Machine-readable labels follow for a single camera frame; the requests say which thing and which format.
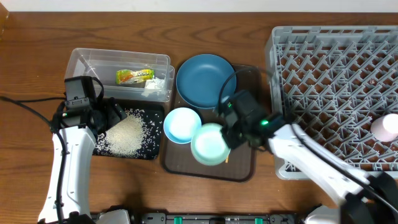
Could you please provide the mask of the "green orange snack wrapper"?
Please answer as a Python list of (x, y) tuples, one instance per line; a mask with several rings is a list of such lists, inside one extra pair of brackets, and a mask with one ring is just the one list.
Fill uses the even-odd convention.
[(154, 78), (155, 72), (151, 69), (119, 70), (116, 72), (116, 84), (127, 85), (143, 83)]

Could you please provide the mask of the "mint green bowl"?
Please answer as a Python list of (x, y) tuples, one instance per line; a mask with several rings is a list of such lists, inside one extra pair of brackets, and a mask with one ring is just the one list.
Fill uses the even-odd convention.
[(220, 124), (206, 123), (194, 134), (190, 148), (196, 161), (216, 166), (228, 158), (231, 149), (222, 137), (221, 128)]

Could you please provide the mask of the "dark blue plate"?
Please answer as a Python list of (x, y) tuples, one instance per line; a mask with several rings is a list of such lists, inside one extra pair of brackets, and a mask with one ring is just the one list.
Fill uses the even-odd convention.
[(186, 60), (177, 72), (176, 86), (182, 99), (201, 109), (217, 105), (219, 93), (231, 96), (236, 89), (236, 77), (232, 65), (224, 58), (213, 54), (200, 54)]

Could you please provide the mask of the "light blue bowl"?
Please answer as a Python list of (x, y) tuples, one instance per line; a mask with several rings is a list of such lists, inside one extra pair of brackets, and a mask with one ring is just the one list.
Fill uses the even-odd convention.
[(198, 113), (186, 107), (172, 110), (164, 119), (166, 137), (177, 144), (190, 143), (201, 126), (202, 121)]

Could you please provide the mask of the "white tissue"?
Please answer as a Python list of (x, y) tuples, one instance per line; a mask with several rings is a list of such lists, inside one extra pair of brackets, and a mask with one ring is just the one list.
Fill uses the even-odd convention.
[(160, 78), (154, 78), (147, 80), (142, 96), (149, 97), (150, 95), (159, 95), (163, 92), (165, 86), (165, 80)]

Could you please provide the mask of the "pink white cup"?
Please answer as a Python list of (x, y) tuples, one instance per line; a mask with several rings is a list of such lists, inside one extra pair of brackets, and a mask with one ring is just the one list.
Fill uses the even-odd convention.
[(387, 114), (376, 119), (371, 125), (371, 133), (381, 142), (390, 142), (397, 137), (397, 114)]

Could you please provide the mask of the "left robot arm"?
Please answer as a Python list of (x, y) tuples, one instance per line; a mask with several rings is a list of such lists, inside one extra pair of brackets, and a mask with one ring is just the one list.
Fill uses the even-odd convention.
[(50, 122), (54, 157), (39, 223), (90, 223), (90, 163), (99, 135), (127, 115), (114, 98), (95, 92), (95, 77), (65, 79), (66, 98)]

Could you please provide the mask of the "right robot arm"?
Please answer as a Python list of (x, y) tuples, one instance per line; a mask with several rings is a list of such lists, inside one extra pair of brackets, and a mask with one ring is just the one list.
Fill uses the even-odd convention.
[(244, 143), (264, 147), (297, 167), (336, 204), (314, 208), (302, 223), (397, 223), (397, 182), (389, 174), (372, 175), (346, 163), (282, 114), (268, 115), (247, 90), (219, 96), (216, 109), (230, 149)]

